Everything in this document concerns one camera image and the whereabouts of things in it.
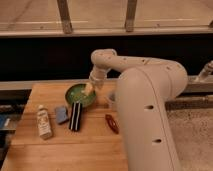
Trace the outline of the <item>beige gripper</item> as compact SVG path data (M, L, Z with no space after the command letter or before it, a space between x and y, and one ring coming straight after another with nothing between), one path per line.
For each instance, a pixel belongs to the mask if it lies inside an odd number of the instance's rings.
M107 78L107 72L99 68L93 68L89 75L89 80L85 86L84 93L88 96L94 91L94 86L102 86L105 79Z

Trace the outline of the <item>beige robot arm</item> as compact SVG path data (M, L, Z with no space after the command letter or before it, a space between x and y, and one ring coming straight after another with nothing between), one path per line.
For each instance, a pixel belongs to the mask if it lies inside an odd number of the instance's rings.
M165 103L186 88L185 68L172 60L119 56L113 49L93 51L91 62L89 80L95 88L109 71L120 73L115 103L128 171L182 171Z

